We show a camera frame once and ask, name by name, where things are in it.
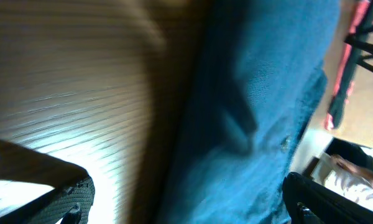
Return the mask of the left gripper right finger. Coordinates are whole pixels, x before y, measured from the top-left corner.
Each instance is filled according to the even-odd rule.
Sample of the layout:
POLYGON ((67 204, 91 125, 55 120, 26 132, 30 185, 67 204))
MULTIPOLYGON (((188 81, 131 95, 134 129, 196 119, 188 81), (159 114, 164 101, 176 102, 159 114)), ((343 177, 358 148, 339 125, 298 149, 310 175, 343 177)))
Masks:
POLYGON ((283 201, 292 224, 373 224, 373 212, 291 172, 282 184, 283 201))

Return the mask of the navy blue shorts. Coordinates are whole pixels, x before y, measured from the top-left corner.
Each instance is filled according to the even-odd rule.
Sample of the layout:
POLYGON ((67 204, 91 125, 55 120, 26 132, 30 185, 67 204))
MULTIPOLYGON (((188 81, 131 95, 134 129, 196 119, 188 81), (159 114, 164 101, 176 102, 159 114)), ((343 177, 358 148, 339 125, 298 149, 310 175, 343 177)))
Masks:
POLYGON ((335 0, 215 1, 157 223, 286 223, 282 182, 325 92, 335 0))

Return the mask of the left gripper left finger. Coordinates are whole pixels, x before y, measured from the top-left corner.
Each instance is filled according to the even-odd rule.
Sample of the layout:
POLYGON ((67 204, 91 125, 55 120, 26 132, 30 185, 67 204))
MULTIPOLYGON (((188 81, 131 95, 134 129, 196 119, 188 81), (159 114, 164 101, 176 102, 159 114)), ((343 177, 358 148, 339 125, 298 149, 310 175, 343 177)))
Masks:
POLYGON ((0 217, 0 224, 87 224, 94 195, 93 179, 86 176, 0 217))

